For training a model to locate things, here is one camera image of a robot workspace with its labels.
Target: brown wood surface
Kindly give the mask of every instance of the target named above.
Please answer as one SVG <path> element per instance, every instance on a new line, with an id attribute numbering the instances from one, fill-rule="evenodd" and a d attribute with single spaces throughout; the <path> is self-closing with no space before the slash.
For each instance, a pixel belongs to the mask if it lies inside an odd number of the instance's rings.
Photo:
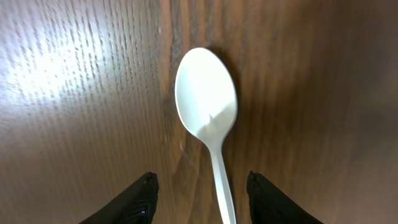
<path id="1" fill-rule="evenodd" d="M 0 222 L 80 222 L 152 171 L 153 223 L 221 223 L 174 103 L 208 47 L 238 90 L 238 223 L 250 170 L 325 223 L 397 223 L 397 24 L 394 0 L 1 1 Z"/>

